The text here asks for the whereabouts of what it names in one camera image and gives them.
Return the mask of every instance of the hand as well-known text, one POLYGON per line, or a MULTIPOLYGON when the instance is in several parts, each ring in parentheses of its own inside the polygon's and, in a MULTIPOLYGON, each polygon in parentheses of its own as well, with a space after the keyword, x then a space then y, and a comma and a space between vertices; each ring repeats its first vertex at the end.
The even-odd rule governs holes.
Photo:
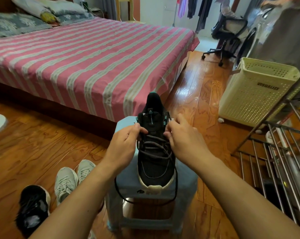
POLYGON ((131 162, 140 132, 144 134, 148 133, 145 128, 140 127, 139 123, 135 123, 134 125, 121 129, 113 135, 103 162, 114 169, 113 172, 115 176, 131 162))
POLYGON ((201 133, 190 126, 181 114, 168 123, 164 135, 169 139, 176 158, 192 170, 195 170, 200 160, 213 156, 201 133))

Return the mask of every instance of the light blue stool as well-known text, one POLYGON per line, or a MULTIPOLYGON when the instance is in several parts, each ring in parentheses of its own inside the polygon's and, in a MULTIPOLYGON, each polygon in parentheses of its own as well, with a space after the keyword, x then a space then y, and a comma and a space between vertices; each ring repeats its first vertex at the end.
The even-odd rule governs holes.
MULTIPOLYGON (((136 117, 122 119, 117 123, 116 132, 126 126, 133 125, 134 122, 136 122, 136 117)), ((138 149, 136 148, 131 163, 117 176, 117 185, 123 197, 144 199, 174 198, 176 188, 175 179, 160 194, 153 195, 140 184, 137 175, 137 163, 138 149)), ((171 230, 172 233, 181 233, 185 212, 197 191, 198 176, 179 160, 176 160, 176 168, 178 171, 178 193, 171 218, 167 220, 143 220, 124 217, 122 208, 123 200, 115 189, 115 183, 113 183, 106 195, 108 229, 114 232, 121 227, 129 227, 134 229, 171 230)))

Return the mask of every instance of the pink striped bedsheet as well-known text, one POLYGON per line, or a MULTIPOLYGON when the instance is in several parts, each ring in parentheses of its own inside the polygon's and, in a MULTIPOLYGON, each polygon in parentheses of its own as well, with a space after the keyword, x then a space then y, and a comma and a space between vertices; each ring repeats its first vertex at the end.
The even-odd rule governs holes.
POLYGON ((0 83, 119 121, 166 92, 198 43, 184 28, 95 18, 0 39, 0 83))

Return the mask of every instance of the black shoe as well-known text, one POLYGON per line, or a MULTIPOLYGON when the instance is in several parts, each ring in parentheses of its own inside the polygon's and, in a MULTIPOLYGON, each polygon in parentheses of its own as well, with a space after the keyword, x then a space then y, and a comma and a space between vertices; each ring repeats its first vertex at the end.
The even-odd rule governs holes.
POLYGON ((41 186, 29 185, 21 192, 19 205, 15 222, 23 236, 28 238, 50 215, 49 193, 41 186))
POLYGON ((162 105, 160 96, 148 95, 146 106, 137 121, 149 133, 141 134, 138 154, 138 176, 140 183, 150 190, 160 191, 173 181, 176 158, 168 139, 163 135, 170 119, 162 105))

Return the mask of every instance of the laundry basket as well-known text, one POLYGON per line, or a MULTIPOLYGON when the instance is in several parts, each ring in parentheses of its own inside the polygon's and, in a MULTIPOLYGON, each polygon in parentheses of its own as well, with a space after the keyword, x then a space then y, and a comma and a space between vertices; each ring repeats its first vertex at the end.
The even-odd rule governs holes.
POLYGON ((242 58, 237 69, 221 97, 219 117, 248 126, 256 126, 300 77, 293 66, 250 58, 242 58))

